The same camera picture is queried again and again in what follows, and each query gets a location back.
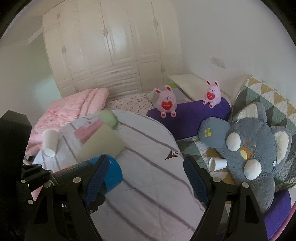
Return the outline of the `white paper cup near plush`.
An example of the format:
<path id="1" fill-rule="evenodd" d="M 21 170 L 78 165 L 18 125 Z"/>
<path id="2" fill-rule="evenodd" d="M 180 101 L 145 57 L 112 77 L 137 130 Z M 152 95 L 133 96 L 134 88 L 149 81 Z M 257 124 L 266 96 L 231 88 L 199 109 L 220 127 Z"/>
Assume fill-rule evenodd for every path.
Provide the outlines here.
<path id="1" fill-rule="evenodd" d="M 209 160 L 209 170 L 211 172 L 219 171 L 227 167 L 227 160 L 221 158 L 211 158 Z"/>

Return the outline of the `white paper cup on duvet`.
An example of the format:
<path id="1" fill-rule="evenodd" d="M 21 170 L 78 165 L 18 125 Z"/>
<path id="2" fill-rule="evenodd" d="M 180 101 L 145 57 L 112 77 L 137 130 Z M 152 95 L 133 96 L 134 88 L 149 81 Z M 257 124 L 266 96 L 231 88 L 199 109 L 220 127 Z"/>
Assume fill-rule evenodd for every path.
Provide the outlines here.
<path id="1" fill-rule="evenodd" d="M 47 129 L 43 132 L 43 153 L 52 158 L 56 156 L 59 136 L 55 130 Z"/>

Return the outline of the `blue black Cooltime can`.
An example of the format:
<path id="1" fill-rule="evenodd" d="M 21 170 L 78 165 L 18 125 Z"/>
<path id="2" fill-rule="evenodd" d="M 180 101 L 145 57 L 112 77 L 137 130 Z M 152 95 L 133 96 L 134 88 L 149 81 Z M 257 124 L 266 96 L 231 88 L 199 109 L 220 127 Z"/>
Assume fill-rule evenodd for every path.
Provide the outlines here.
<path id="1" fill-rule="evenodd" d="M 101 187 L 101 193 L 103 194 L 111 192 L 111 190 L 118 186 L 123 180 L 123 174 L 121 167 L 119 166 L 119 163 L 112 156 L 108 154 L 105 155 L 109 160 L 109 169 L 104 177 Z M 68 182 L 70 180 L 70 177 L 82 178 L 82 176 L 86 174 L 86 172 L 89 169 L 95 166 L 100 157 L 101 155 L 90 160 L 81 162 L 79 164 L 75 164 L 68 168 L 62 169 L 60 171 L 57 171 L 53 173 L 53 177 L 58 183 Z"/>

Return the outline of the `pale yellow cylinder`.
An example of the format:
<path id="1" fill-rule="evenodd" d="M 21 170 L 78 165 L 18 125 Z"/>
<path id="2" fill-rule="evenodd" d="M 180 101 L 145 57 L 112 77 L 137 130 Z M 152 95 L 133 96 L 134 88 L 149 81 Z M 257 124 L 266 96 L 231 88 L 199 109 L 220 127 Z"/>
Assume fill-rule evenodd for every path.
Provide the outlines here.
<path id="1" fill-rule="evenodd" d="M 115 158 L 124 148 L 125 145 L 116 132 L 103 124 L 79 149 L 77 159 L 86 161 L 103 154 Z"/>

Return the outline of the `pink green label can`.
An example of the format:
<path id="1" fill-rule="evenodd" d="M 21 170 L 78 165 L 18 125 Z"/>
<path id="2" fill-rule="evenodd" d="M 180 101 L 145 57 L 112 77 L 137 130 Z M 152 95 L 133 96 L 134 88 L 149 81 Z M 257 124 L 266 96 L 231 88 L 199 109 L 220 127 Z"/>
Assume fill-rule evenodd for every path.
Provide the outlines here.
<path id="1" fill-rule="evenodd" d="M 92 118 L 84 118 L 88 120 L 88 122 L 81 125 L 81 127 L 74 131 L 76 138 L 82 144 L 85 144 L 91 138 L 91 136 L 102 126 L 107 125 L 110 128 L 115 128 L 118 124 L 117 117 L 113 114 L 112 111 L 108 109 L 100 111 L 96 116 Z"/>

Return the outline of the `grey koala plush toy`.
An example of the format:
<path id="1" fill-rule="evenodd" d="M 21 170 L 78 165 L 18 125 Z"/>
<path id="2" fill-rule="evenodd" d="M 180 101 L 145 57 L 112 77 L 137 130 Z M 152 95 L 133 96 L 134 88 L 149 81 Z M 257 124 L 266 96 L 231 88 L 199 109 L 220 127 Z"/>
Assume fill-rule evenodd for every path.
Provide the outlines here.
<path id="1" fill-rule="evenodd" d="M 250 185 L 262 213 L 275 194 L 275 175 L 283 168 L 292 146 L 292 134 L 283 126 L 269 126 L 265 107 L 253 102 L 232 121 L 209 117 L 198 129 L 202 143 L 226 161 L 236 185 Z"/>

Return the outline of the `pink folded quilt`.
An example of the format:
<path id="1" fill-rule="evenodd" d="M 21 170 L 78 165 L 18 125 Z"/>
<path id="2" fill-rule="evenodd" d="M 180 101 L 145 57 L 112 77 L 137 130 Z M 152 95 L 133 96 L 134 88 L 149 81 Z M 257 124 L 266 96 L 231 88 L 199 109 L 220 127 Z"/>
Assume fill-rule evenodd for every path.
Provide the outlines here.
<path id="1" fill-rule="evenodd" d="M 53 102 L 32 128 L 26 149 L 27 156 L 36 156 L 42 147 L 43 132 L 60 128 L 83 116 L 104 109 L 109 92 L 107 88 L 86 89 Z"/>

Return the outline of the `purple cushion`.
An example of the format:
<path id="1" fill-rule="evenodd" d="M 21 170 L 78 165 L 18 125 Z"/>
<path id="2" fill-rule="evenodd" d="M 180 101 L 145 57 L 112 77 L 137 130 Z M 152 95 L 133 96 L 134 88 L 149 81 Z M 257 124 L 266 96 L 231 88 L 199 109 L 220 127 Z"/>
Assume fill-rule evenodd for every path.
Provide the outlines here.
<path id="1" fill-rule="evenodd" d="M 171 117 L 167 113 L 165 118 L 161 117 L 160 111 L 156 108 L 147 112 L 147 116 L 162 123 L 173 135 L 175 140 L 182 140 L 197 135 L 200 123 L 209 117 L 228 120 L 231 107 L 224 98 L 213 109 L 209 105 L 204 105 L 201 100 L 186 102 L 177 105 L 176 117 Z"/>

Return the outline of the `heart pattern bed sheet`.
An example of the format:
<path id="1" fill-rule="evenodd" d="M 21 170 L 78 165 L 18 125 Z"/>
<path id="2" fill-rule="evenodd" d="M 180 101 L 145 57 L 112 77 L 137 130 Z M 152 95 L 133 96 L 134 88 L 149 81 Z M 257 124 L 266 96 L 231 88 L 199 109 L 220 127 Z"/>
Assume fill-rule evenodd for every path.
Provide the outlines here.
<path id="1" fill-rule="evenodd" d="M 146 115 L 149 110 L 153 109 L 151 99 L 151 93 L 137 93 L 118 100 L 108 101 L 105 108 Z"/>

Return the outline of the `triangle patterned quilt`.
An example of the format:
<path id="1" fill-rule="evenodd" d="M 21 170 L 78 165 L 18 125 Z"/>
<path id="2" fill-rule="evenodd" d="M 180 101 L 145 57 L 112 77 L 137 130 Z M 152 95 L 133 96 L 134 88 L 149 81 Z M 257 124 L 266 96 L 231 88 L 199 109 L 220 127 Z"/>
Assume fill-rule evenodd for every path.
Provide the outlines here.
<path id="1" fill-rule="evenodd" d="M 265 107 L 267 124 L 269 126 L 283 126 L 292 134 L 292 146 L 283 168 L 275 175 L 275 194 L 273 202 L 266 213 L 272 210 L 276 194 L 283 189 L 295 185 L 295 107 L 277 90 L 255 78 L 249 78 L 242 86 L 232 106 L 229 120 L 253 102 L 260 102 Z M 221 157 L 214 148 L 202 143 L 198 135 L 178 141 L 178 146 L 184 156 L 192 155 L 202 167 L 209 169 L 211 158 Z M 222 178 L 232 183 L 233 179 L 228 168 L 222 169 Z"/>

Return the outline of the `right pink bunny plush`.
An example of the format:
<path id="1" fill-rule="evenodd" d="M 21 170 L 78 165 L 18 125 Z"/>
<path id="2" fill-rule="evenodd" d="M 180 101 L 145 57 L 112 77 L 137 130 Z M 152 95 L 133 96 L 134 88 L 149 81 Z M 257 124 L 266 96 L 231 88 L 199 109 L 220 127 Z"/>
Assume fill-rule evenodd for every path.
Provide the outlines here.
<path id="1" fill-rule="evenodd" d="M 202 102 L 204 105 L 209 104 L 210 109 L 213 109 L 221 102 L 221 90 L 217 81 L 214 81 L 214 83 L 212 84 L 210 81 L 207 80 L 206 84 L 208 85 L 208 89 Z"/>

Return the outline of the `pink bunny plush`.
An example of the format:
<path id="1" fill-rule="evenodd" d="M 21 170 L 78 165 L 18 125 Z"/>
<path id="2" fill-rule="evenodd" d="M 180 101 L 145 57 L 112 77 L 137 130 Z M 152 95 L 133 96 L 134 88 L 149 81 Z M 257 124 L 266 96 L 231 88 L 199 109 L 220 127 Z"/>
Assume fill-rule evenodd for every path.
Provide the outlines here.
<path id="1" fill-rule="evenodd" d="M 175 118 L 177 115 L 177 100 L 172 88 L 169 85 L 165 85 L 165 90 L 155 88 L 154 93 L 159 95 L 156 101 L 156 109 L 160 112 L 161 118 L 166 118 L 167 113 L 172 118 Z"/>
<path id="2" fill-rule="evenodd" d="M 214 83 L 212 84 L 210 81 L 207 80 L 206 84 L 208 85 L 208 89 L 202 102 L 204 105 L 209 104 L 210 109 L 213 109 L 221 102 L 221 90 L 217 81 L 214 81 Z"/>

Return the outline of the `left pink bunny plush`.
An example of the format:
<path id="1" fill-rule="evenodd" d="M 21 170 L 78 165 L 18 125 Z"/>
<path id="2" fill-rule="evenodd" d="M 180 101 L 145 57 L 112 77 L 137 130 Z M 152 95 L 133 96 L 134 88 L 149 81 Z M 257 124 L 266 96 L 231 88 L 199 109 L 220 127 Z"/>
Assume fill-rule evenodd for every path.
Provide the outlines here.
<path id="1" fill-rule="evenodd" d="M 169 85 L 165 85 L 165 90 L 155 88 L 154 93 L 159 95 L 156 101 L 156 109 L 160 112 L 161 118 L 166 118 L 167 113 L 172 118 L 175 118 L 177 115 L 177 100 L 172 88 Z"/>

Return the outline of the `cream wardrobe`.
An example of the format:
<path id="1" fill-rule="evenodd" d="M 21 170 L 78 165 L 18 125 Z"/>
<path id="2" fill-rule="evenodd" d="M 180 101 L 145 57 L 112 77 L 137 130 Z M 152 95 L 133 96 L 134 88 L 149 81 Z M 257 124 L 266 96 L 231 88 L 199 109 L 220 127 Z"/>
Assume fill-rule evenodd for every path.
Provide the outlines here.
<path id="1" fill-rule="evenodd" d="M 183 74 L 171 1 L 63 1 L 43 16 L 43 30 L 62 97 L 105 87 L 114 100 Z"/>

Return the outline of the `wall socket plate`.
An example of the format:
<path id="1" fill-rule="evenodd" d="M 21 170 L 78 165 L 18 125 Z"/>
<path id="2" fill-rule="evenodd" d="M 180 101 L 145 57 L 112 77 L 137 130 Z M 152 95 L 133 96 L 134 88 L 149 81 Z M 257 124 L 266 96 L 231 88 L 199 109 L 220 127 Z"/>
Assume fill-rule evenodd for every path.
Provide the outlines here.
<path id="1" fill-rule="evenodd" d="M 220 67 L 220 68 L 226 69 L 224 61 L 222 59 L 218 59 L 216 57 L 211 57 L 211 63 L 213 65 Z"/>

